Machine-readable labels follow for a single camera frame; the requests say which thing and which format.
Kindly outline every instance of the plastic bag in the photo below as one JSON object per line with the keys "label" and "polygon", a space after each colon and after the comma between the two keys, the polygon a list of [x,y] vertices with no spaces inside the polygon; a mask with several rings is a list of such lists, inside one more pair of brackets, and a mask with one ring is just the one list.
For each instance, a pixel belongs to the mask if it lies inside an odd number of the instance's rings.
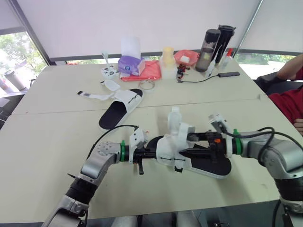
{"label": "plastic bag", "polygon": [[145,61],[145,69],[140,74],[140,76],[130,75],[129,77],[121,77],[122,81],[141,81],[141,80],[158,80],[161,79],[161,71],[159,66],[159,61]]}

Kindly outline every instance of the trash can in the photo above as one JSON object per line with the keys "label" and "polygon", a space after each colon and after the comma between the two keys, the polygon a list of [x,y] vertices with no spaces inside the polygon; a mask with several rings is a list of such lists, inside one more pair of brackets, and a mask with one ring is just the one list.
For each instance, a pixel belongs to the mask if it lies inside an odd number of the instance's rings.
{"label": "trash can", "polygon": [[20,81],[15,71],[9,70],[4,73],[6,79],[8,79],[19,91],[26,88],[26,86]]}

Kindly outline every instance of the black chair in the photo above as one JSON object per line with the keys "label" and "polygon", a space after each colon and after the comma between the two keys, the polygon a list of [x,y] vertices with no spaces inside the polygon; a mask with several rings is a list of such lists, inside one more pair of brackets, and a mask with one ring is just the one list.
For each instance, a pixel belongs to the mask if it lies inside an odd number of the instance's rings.
{"label": "black chair", "polygon": [[277,72],[267,74],[265,76],[258,77],[255,83],[262,89],[267,95],[273,93],[283,93],[289,90],[298,89],[303,86],[302,82],[298,81],[286,81],[276,77]]}

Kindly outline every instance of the purple tissue pack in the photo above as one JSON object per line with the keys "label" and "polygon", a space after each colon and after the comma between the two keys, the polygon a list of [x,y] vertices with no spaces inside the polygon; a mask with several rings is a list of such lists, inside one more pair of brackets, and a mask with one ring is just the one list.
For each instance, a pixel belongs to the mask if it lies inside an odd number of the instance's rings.
{"label": "purple tissue pack", "polygon": [[139,76],[145,69],[144,58],[138,59],[124,55],[118,61],[118,68],[123,74]]}

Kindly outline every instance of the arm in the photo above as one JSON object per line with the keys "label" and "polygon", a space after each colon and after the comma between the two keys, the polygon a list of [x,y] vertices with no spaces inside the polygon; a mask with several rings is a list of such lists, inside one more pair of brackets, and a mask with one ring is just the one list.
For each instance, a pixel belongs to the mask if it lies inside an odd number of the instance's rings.
{"label": "arm", "polygon": [[296,73],[303,67],[303,54],[288,61],[277,73],[280,79],[295,79]]}

